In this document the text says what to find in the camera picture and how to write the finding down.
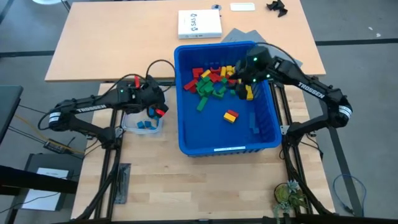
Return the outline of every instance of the white box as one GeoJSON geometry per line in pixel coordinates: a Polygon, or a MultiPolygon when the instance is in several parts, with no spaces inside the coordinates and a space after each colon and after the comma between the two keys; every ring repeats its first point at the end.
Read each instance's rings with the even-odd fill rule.
{"type": "Polygon", "coordinates": [[[214,38],[222,33],[218,9],[178,11],[179,39],[214,38]]]}

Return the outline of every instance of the wooden table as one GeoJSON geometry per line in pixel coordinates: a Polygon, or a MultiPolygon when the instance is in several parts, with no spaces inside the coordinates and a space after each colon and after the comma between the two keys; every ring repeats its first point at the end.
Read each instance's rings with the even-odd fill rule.
{"type": "MultiPolygon", "coordinates": [[[[99,94],[109,87],[110,84],[102,84],[99,94]]],[[[294,86],[285,89],[293,121],[308,120],[302,91],[294,86]]],[[[281,147],[252,154],[189,158],[178,148],[175,89],[170,89],[166,97],[170,109],[160,136],[124,134],[121,162],[131,163],[129,195],[126,204],[114,206],[112,219],[272,217],[273,189],[287,181],[284,161],[278,157],[281,147]]],[[[97,111],[93,124],[109,126],[110,117],[111,110],[97,111]]],[[[303,142],[312,144],[305,138],[303,142]]],[[[303,144],[299,148],[308,186],[319,201],[333,211],[318,151],[303,144]]],[[[103,157],[104,150],[97,149],[85,158],[72,218],[79,216],[94,197],[103,157]]],[[[104,197],[104,210],[108,196],[104,197]]]]}
{"type": "MultiPolygon", "coordinates": [[[[303,62],[308,75],[324,75],[322,61],[299,0],[284,0],[287,15],[266,9],[272,0],[181,0],[74,2],[46,81],[117,80],[128,73],[145,74],[157,59],[174,62],[179,45],[218,43],[233,29],[257,30],[264,39],[303,62]],[[253,2],[255,11],[233,12],[231,2],[253,2]],[[177,12],[210,9],[219,4],[223,37],[179,40],[177,12]]],[[[156,78],[172,78],[170,67],[158,63],[156,78]]]]}

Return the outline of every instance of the blue plastic bin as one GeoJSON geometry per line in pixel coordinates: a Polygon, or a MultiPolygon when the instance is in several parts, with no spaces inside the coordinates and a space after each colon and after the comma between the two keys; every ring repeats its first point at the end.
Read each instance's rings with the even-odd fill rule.
{"type": "Polygon", "coordinates": [[[254,44],[183,45],[175,49],[178,143],[186,155],[201,157],[258,152],[280,144],[282,136],[267,82],[252,86],[252,101],[240,100],[229,91],[221,100],[210,96],[202,112],[197,111],[200,96],[183,89],[193,79],[193,68],[206,70],[235,65],[254,44]],[[224,120],[223,116],[228,110],[239,113],[233,124],[224,120]],[[249,127],[251,113],[255,113],[259,134],[254,134],[249,127]]]}

